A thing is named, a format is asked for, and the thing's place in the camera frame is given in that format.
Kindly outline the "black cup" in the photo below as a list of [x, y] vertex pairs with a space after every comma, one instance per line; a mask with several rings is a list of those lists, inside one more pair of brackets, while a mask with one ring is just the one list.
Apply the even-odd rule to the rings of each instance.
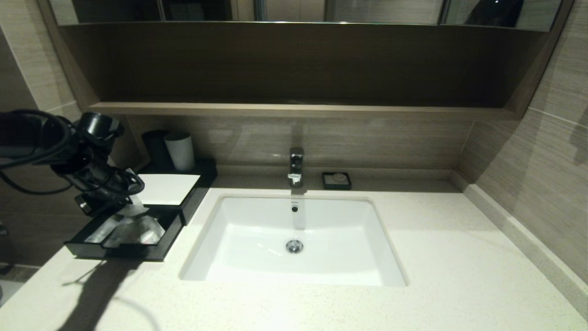
[[167, 167], [170, 163], [170, 155], [164, 142], [164, 137], [169, 133], [168, 130], [153, 130], [141, 134], [147, 155], [157, 167]]

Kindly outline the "brown wooden shelf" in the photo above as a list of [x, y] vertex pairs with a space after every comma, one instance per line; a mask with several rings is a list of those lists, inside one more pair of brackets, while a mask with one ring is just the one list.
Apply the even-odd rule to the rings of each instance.
[[357, 118], [410, 120], [519, 120], [505, 108], [365, 106], [285, 103], [141, 103], [99, 102], [86, 107], [109, 115], [212, 117]]

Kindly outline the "black soap dish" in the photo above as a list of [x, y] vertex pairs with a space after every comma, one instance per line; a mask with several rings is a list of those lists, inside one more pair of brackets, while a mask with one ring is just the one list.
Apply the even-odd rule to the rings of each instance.
[[322, 173], [322, 182], [323, 188], [325, 190], [351, 190], [352, 184], [349, 174], [347, 172], [343, 172], [347, 175], [347, 183], [337, 183], [332, 180], [332, 174], [336, 172], [323, 172]]

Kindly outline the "clear packet with white disc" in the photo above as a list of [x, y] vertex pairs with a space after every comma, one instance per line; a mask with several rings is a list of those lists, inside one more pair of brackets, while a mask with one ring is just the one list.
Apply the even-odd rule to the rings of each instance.
[[156, 218], [123, 218], [105, 241], [105, 247], [114, 248], [123, 244], [153, 245], [160, 241], [165, 233]]

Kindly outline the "grey plastic cup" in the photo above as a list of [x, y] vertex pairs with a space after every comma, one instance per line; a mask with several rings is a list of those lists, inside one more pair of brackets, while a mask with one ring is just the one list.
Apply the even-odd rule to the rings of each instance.
[[164, 136], [164, 143], [176, 170], [193, 170], [195, 157], [191, 134], [187, 132], [170, 132]]

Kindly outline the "black pull-out drawer tray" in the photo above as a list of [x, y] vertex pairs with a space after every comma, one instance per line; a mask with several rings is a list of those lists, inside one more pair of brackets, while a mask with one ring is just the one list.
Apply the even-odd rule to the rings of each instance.
[[113, 231], [98, 242], [87, 241], [90, 235], [107, 222], [106, 214], [102, 214], [90, 220], [78, 234], [65, 241], [64, 245], [77, 258], [95, 260], [130, 258], [162, 262], [184, 226], [182, 212], [179, 209], [153, 207], [148, 215], [153, 216], [164, 230], [162, 237], [156, 243], [120, 243], [116, 247], [107, 247], [106, 242], [112, 237]]

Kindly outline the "wall mirror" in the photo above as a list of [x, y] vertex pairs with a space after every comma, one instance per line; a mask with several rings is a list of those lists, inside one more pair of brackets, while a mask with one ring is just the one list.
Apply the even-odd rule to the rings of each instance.
[[563, 0], [48, 0], [60, 26], [130, 22], [458, 25], [547, 32]]

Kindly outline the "frosted packet with green print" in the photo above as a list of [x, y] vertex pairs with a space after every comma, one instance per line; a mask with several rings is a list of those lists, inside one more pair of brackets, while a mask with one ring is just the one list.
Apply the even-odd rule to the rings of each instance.
[[86, 243], [101, 243], [103, 242], [111, 233], [115, 230], [116, 226], [118, 225], [118, 221], [110, 217], [103, 224], [99, 226], [92, 234], [90, 234], [86, 239]]

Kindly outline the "white sink basin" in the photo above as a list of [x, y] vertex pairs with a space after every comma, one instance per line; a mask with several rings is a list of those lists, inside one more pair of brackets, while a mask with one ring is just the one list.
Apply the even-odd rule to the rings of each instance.
[[[300, 240], [300, 254], [285, 245]], [[180, 278], [246, 284], [406, 287], [393, 245], [367, 200], [223, 196]]]

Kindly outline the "chrome faucet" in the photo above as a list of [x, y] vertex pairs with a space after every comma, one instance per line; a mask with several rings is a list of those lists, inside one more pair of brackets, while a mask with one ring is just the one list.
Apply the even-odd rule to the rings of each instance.
[[303, 186], [303, 157], [304, 151], [302, 148], [290, 148], [287, 178], [289, 180], [289, 185], [292, 188], [300, 188]]

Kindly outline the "black amenity drawer box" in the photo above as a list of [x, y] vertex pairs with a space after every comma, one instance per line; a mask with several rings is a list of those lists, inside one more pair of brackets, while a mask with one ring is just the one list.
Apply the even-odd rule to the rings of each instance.
[[151, 163], [139, 170], [145, 188], [138, 198], [143, 205], [178, 211], [183, 226], [187, 226], [217, 176], [214, 159], [199, 159], [189, 171]]

